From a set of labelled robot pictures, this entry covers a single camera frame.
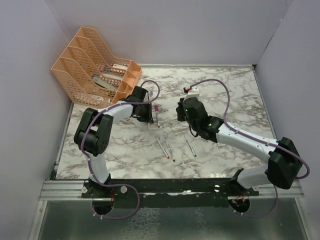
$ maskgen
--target glass panel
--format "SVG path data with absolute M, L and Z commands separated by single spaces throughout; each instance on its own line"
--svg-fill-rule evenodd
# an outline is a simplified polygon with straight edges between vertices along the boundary
M 270 210 L 274 199 L 252 199 L 248 214 Z M 113 209 L 123 216 L 132 209 Z M 265 218 L 241 217 L 230 208 L 141 208 L 125 220 L 93 217 L 89 201 L 48 202 L 41 240 L 303 240 L 306 239 L 294 198 L 279 199 Z

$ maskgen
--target mesh basket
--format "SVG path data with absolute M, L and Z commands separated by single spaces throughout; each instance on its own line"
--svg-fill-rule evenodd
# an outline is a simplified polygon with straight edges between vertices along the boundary
M 91 27 L 80 28 L 51 70 L 72 102 L 92 108 L 105 108 L 126 98 L 142 74 L 134 61 L 115 57 Z M 110 89 L 96 84 L 94 77 L 108 83 Z

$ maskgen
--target marble surface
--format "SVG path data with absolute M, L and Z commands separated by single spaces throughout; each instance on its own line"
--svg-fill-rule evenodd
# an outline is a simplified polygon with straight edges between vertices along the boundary
M 186 122 L 177 121 L 176 107 L 184 97 L 183 87 L 200 80 L 216 78 L 228 87 L 231 96 L 227 120 L 254 134 L 273 138 L 258 86 L 249 68 L 144 68 L 139 85 L 144 80 L 160 84 L 159 106 L 161 128 L 155 121 L 146 123 L 128 118 L 112 126 L 111 138 L 105 152 L 106 165 L 112 178 L 224 178 L 239 168 L 263 165 L 259 159 L 241 150 L 220 143 L 194 138 Z M 216 82 L 200 84 L 199 100 L 209 115 L 222 118 L 227 94 Z M 144 88 L 156 91 L 152 83 Z M 74 133 L 87 107 L 74 105 L 56 179 L 86 179 L 89 176 L 85 157 L 74 144 Z M 189 139 L 197 157 L 191 153 L 184 135 Z M 176 162 L 167 159 L 156 137 L 167 149 L 165 137 Z

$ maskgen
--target gray wall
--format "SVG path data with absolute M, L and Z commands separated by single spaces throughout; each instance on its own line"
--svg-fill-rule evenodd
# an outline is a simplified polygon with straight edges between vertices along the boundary
M 257 78 L 278 138 L 291 138 L 310 165 L 301 180 L 320 234 L 320 1 L 294 0 L 259 61 Z
M 69 108 L 51 74 L 68 44 L 43 0 L 0 3 L 0 239 L 27 239 Z
M 291 0 L 46 0 L 71 36 L 95 27 L 148 64 L 257 64 Z

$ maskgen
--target pen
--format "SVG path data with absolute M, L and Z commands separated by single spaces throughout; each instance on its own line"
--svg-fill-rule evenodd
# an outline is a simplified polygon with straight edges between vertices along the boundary
M 159 111 L 158 105 L 155 105 L 154 107 L 155 107 L 156 122 L 157 122 L 157 124 L 158 124 L 158 128 L 160 128 L 159 114 L 158 114 L 158 111 Z
M 155 137 L 155 139 L 156 139 L 156 141 L 158 142 L 158 144 L 160 145 L 160 148 L 161 148 L 162 151 L 164 152 L 166 158 L 169 159 L 170 157 L 169 157 L 168 153 L 166 152 L 166 150 L 164 149 L 164 147 L 161 145 L 159 139 L 158 139 L 157 137 Z
M 166 145 L 168 146 L 168 149 L 169 149 L 170 155 L 171 155 L 171 157 L 172 157 L 172 160 L 175 162 L 175 161 L 176 161 L 176 159 L 175 159 L 175 157 L 174 157 L 174 153 L 172 152 L 172 149 L 171 149 L 171 147 L 170 147 L 170 145 L 169 145 L 169 143 L 168 143 L 167 139 L 166 139 L 166 138 L 164 138 L 164 140 L 165 140 L 165 142 L 166 142 Z
M 186 135 L 183 135 L 184 136 L 184 139 L 186 140 L 186 142 L 188 143 L 188 146 L 189 146 L 189 148 L 191 149 L 191 152 L 192 152 L 192 154 L 193 154 L 193 156 L 197 156 L 197 154 L 196 154 L 196 152 L 195 152 L 195 150 L 194 150 L 194 148 L 191 146 L 191 143 L 188 141 L 188 139 L 186 138 Z

